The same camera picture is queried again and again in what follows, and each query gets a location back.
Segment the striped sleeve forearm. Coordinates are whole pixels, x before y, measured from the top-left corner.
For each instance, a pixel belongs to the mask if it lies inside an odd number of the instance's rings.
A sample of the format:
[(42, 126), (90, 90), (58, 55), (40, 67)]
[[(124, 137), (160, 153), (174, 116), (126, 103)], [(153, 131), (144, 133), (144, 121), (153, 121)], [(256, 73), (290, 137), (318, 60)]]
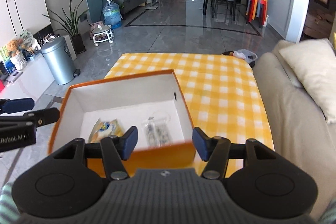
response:
[(332, 199), (318, 220), (319, 224), (336, 224), (336, 199)]

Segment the striped sleeve left forearm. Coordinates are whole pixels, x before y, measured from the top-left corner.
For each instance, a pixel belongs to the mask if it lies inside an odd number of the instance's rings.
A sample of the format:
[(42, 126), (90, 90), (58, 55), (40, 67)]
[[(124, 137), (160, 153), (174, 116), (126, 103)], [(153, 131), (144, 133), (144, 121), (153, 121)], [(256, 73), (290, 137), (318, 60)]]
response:
[(21, 216), (12, 197), (13, 182), (6, 183), (0, 195), (0, 224), (11, 224)]

